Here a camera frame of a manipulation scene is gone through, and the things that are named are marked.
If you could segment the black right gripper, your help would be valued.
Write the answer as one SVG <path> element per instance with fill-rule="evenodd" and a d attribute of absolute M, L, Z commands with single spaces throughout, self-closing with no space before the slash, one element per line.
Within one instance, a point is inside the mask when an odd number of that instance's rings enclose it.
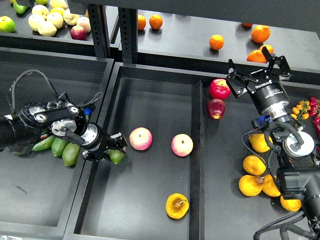
<path fill-rule="evenodd" d="M 255 71 L 251 75 L 239 72 L 233 60 L 229 59 L 226 83 L 235 98 L 248 92 L 261 116 L 284 117 L 288 114 L 285 107 L 289 104 L 289 97 L 280 81 L 290 79 L 292 76 L 290 66 L 283 55 L 276 56 L 270 53 L 266 46 L 262 47 L 261 52 L 268 63 L 264 71 Z M 279 67 L 280 75 L 271 77 L 274 65 Z"/>

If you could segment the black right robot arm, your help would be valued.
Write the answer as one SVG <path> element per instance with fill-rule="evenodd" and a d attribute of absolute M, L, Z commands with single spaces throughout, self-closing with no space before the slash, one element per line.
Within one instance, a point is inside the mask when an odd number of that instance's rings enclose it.
<path fill-rule="evenodd" d="M 232 94 L 239 98 L 249 94 L 260 117 L 252 120 L 252 133 L 264 134 L 270 148 L 269 157 L 278 161 L 276 175 L 271 178 L 284 200 L 300 200 L 303 214 L 291 221 L 283 218 L 258 230 L 253 238 L 258 240 L 264 232 L 278 229 L 283 240 L 289 232 L 309 240 L 320 238 L 320 156 L 319 140 L 304 132 L 304 125 L 287 112 L 289 97 L 282 81 L 292 73 L 284 56 L 276 56 L 263 47 L 262 54 L 268 66 L 251 73 L 236 69 L 229 59 L 226 83 Z"/>

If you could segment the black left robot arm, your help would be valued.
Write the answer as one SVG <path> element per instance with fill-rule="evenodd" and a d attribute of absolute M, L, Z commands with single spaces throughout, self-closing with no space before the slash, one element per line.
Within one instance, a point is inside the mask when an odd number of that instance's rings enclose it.
<path fill-rule="evenodd" d="M 47 103 L 28 103 L 16 109 L 16 86 L 25 76 L 40 74 L 54 94 Z M 93 99 L 74 104 L 66 92 L 58 94 L 49 78 L 37 69 L 21 73 L 9 89 L 11 113 L 0 117 L 0 149 L 20 154 L 29 153 L 45 134 L 76 144 L 84 149 L 84 160 L 100 161 L 109 150 L 126 152 L 127 141 L 122 132 L 110 135 L 97 123 L 89 122 L 85 109 L 93 109 L 103 93 L 97 92 Z"/>

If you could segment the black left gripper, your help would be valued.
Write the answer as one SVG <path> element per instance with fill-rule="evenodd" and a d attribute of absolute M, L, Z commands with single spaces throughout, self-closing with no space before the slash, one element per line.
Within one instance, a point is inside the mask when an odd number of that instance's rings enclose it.
<path fill-rule="evenodd" d="M 111 162 L 111 159 L 107 154 L 108 149 L 119 150 L 122 153 L 127 152 L 126 148 L 128 143 L 122 132 L 109 136 L 96 123 L 88 123 L 81 138 L 83 139 L 81 147 L 84 149 L 82 158 L 86 161 Z"/>

